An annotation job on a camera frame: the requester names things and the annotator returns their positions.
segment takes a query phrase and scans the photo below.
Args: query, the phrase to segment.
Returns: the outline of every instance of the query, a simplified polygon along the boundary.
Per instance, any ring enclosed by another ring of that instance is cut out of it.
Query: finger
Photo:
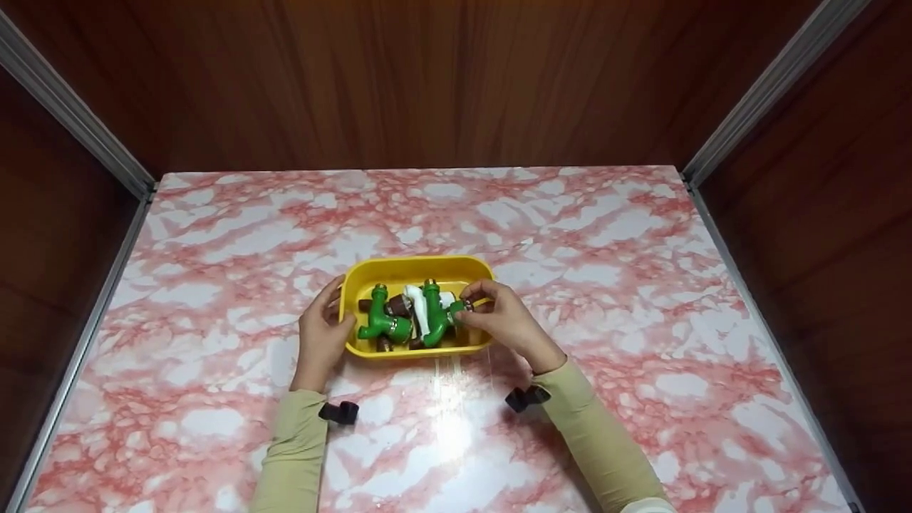
[[[487,301],[475,307],[475,311],[478,313],[491,313],[494,311],[494,302]]]
[[[479,297],[497,299],[497,295],[507,289],[506,285],[497,283],[492,279],[480,279],[470,283],[462,290],[460,298]]]
[[[485,331],[490,331],[489,328],[496,322],[496,319],[490,313],[479,313],[466,310],[456,312],[456,320],[472,326],[473,328],[479,328]]]
[[[330,306],[329,308],[323,310],[323,320],[326,321],[330,326],[335,326],[339,323],[339,306]]]
[[[342,280],[345,279],[345,275],[339,275],[334,277],[332,281],[326,284],[323,287],[323,290],[320,290],[320,293],[314,298],[314,302],[310,304],[310,308],[316,311],[322,312],[326,305],[329,304],[329,299],[332,298],[333,294],[342,285]]]
[[[333,304],[336,301],[339,301],[339,298],[342,297],[342,287],[333,290],[333,293],[329,296],[329,304]]]
[[[341,330],[345,333],[346,338],[348,333],[350,333],[355,328],[355,314],[350,311],[345,312],[345,316],[342,317],[342,321],[336,326],[337,330]]]

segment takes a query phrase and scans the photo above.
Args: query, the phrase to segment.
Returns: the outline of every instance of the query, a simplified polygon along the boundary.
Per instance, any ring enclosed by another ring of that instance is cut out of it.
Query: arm
[[[251,513],[316,511],[326,448],[326,421],[317,414],[325,403],[325,395],[309,390],[291,392],[279,403]]]
[[[289,394],[279,403],[272,442],[256,484],[252,513],[314,513],[326,450],[326,421],[319,417],[326,404],[326,380],[342,357],[355,316],[338,321],[339,286],[336,277],[298,320],[300,345]]]
[[[609,513],[674,513],[646,456],[596,397],[592,385],[542,330],[509,287],[483,279],[460,296],[490,301],[456,314],[529,362],[533,382],[551,394],[544,410],[564,436],[576,464]]]
[[[575,364],[567,361],[555,371],[535,376],[533,383],[551,394],[544,410],[563,435],[603,511],[674,511],[642,449],[599,401]]]

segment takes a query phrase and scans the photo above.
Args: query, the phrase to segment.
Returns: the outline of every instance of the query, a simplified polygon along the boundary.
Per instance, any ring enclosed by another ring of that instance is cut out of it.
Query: wooden side wall
[[[912,480],[911,26],[872,2],[701,187],[875,512]]]
[[[0,68],[0,501],[138,202]]]

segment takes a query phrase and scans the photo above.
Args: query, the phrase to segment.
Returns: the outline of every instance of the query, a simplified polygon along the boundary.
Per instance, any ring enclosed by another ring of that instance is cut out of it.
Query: person's right hand
[[[456,320],[490,333],[525,358],[536,374],[564,365],[567,359],[564,352],[544,332],[512,288],[490,279],[480,279],[466,287],[460,298],[471,303],[490,299],[475,311],[457,312]]]

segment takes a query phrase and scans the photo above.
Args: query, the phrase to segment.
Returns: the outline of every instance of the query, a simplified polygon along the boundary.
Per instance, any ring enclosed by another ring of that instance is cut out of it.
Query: beige sleeve
[[[318,414],[325,403],[325,395],[309,390],[290,392],[279,403],[251,513],[316,512],[326,449],[326,421]]]
[[[674,511],[643,450],[599,401],[574,363],[568,359],[556,371],[535,376],[533,383],[551,394],[544,410],[564,436],[603,511],[661,511],[649,508],[656,504]],[[658,501],[642,501],[647,498]],[[641,509],[644,504],[649,509]]]

